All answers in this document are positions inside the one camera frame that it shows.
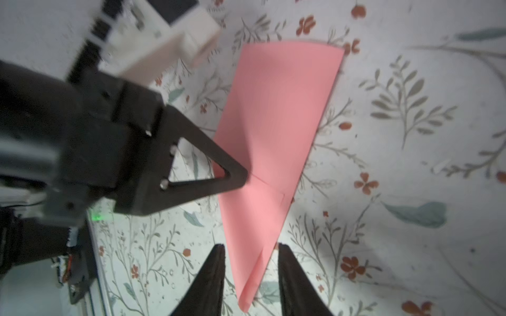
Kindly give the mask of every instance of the orange flower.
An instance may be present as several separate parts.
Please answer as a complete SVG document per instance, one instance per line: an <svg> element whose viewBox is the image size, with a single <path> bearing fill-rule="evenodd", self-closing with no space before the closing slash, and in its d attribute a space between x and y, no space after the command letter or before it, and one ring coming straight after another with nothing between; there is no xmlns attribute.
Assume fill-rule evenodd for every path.
<svg viewBox="0 0 506 316"><path fill-rule="evenodd" d="M155 79L155 83L156 83L156 86L161 86L161 79L163 78L162 75L159 75L156 79Z"/></svg>
<svg viewBox="0 0 506 316"><path fill-rule="evenodd" d="M132 279L137 279L139 277L139 267L135 264L130 269L130 272L132 273Z"/></svg>
<svg viewBox="0 0 506 316"><path fill-rule="evenodd" d="M375 189L377 188L380 183L378 181L371 181L371 182L367 182L369 180L369 173L367 172L363 172L360 174L360 177L362 178L363 182L362 181L355 181L354 185L355 185L355 188L362 188L362 192L364 194L371 194L371 189Z"/></svg>
<svg viewBox="0 0 506 316"><path fill-rule="evenodd" d="M432 302L424 302L418 307L412 301L406 301L402 304L402 310L412 316L431 316Z"/></svg>
<svg viewBox="0 0 506 316"><path fill-rule="evenodd" d="M354 280L357 277L357 273L360 275L365 273L365 267L363 265L358 265L357 257L352 257L351 259L343 257L343 262L344 263L341 263L341 269L348 273L348 279Z"/></svg>
<svg viewBox="0 0 506 316"><path fill-rule="evenodd" d="M358 38L353 40L353 43L345 43L343 48L345 49L345 55L349 55L350 53L358 54L360 52L360 48L358 48L358 44L360 44L360 40Z"/></svg>
<svg viewBox="0 0 506 316"><path fill-rule="evenodd" d="M344 122L344 123L339 124L339 128L340 128L341 130L348 130L348 129L350 129L350 128L351 128L351 126L352 126L352 125L351 125L351 123L350 123L350 122Z"/></svg>
<svg viewBox="0 0 506 316"><path fill-rule="evenodd" d="M353 9L351 10L351 16L354 19L365 18L365 6L363 5L354 6Z"/></svg>
<svg viewBox="0 0 506 316"><path fill-rule="evenodd" d="M506 172L504 171L499 171L495 177L497 178L497 181L499 181L500 183L502 184L505 184L506 185Z"/></svg>
<svg viewBox="0 0 506 316"><path fill-rule="evenodd" d="M301 18L299 21L299 28L297 29L297 36L300 36L303 32L305 35L309 34L309 31L316 25L314 16L310 15L307 18Z"/></svg>

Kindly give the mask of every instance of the teal leaf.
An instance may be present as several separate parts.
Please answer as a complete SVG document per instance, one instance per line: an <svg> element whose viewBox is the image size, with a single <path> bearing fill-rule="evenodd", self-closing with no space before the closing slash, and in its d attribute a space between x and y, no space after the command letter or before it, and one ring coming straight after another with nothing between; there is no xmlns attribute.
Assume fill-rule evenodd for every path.
<svg viewBox="0 0 506 316"><path fill-rule="evenodd" d="M195 152L191 152L191 158L193 160L193 175L195 176L195 179L198 178L198 162L197 162L197 155Z"/></svg>
<svg viewBox="0 0 506 316"><path fill-rule="evenodd" d="M198 227L204 227L204 225L202 225L199 221L198 221L198 218L197 216L195 215L195 213L188 213L187 211L185 211L185 218L187 221L190 222L190 224L192 224L193 226L198 226Z"/></svg>
<svg viewBox="0 0 506 316"><path fill-rule="evenodd" d="M135 292L134 292L134 289L130 286L130 284L128 284L128 283L123 283L123 285L125 285L126 292L127 292L128 294L130 294L130 296L131 296L133 299L136 299L136 298L135 298Z"/></svg>
<svg viewBox="0 0 506 316"><path fill-rule="evenodd" d="M111 306L111 309L114 307L114 303L116 303L116 296L109 296L109 305Z"/></svg>
<svg viewBox="0 0 506 316"><path fill-rule="evenodd" d="M458 33L455 37L461 41L483 41L506 36L506 27L489 27L478 31Z"/></svg>
<svg viewBox="0 0 506 316"><path fill-rule="evenodd" d="M174 102L181 94L183 94L184 90L184 88L172 90L171 93L168 94L168 102Z"/></svg>
<svg viewBox="0 0 506 316"><path fill-rule="evenodd" d="M279 283L277 281L265 281L258 289L265 304L279 302Z"/></svg>
<svg viewBox="0 0 506 316"><path fill-rule="evenodd" d="M388 212L405 223L427 228L439 228L446 223L446 204L441 202L429 202L419 207L382 204Z"/></svg>

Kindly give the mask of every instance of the white connector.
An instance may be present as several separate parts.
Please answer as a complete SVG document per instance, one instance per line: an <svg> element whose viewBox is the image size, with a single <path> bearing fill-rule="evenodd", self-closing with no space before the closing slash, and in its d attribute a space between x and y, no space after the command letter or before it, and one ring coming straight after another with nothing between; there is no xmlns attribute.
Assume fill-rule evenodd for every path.
<svg viewBox="0 0 506 316"><path fill-rule="evenodd" d="M171 25L146 0L133 0L127 14L111 25L105 42L88 38L102 47L106 64L101 70L140 85L149 85L178 58L190 67L205 60L216 46L220 26L199 5Z"/></svg>

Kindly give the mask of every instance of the pink paper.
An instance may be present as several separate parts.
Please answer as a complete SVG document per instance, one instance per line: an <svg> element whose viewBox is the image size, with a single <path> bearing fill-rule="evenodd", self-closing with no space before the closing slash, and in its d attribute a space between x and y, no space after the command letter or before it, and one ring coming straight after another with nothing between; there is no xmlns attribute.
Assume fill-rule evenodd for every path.
<svg viewBox="0 0 506 316"><path fill-rule="evenodd" d="M283 227L343 54L300 41L242 49L215 141L249 170L243 188L218 196L245 312Z"/></svg>

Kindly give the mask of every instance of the floral tablecloth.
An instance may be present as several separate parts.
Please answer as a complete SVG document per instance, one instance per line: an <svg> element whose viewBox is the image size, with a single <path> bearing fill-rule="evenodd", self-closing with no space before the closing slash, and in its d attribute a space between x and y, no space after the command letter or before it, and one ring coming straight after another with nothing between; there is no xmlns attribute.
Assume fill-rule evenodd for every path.
<svg viewBox="0 0 506 316"><path fill-rule="evenodd" d="M245 43L346 50L279 238L331 311L506 315L506 2L201 5L223 27L218 47L197 69L160 69L153 87L211 137ZM209 166L182 141L171 179ZM144 218L112 203L93 208L108 312L170 314L225 243L216 196ZM222 314L241 315L229 267ZM276 250L247 314L281 315Z"/></svg>

